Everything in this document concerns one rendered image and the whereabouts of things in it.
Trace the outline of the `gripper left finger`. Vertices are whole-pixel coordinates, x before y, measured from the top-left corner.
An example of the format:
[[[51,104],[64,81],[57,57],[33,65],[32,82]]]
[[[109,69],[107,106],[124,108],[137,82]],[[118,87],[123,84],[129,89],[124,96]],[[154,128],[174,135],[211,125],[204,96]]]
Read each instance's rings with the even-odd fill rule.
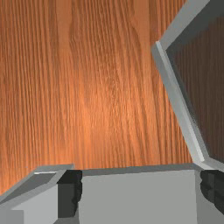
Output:
[[[80,224],[82,171],[39,166],[0,196],[0,224]]]

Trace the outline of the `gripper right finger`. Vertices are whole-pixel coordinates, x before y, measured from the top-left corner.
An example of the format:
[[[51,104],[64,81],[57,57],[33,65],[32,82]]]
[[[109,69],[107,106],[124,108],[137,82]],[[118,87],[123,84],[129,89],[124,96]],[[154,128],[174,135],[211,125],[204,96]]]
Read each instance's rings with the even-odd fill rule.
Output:
[[[200,190],[203,196],[224,215],[224,172],[204,170],[200,172]]]

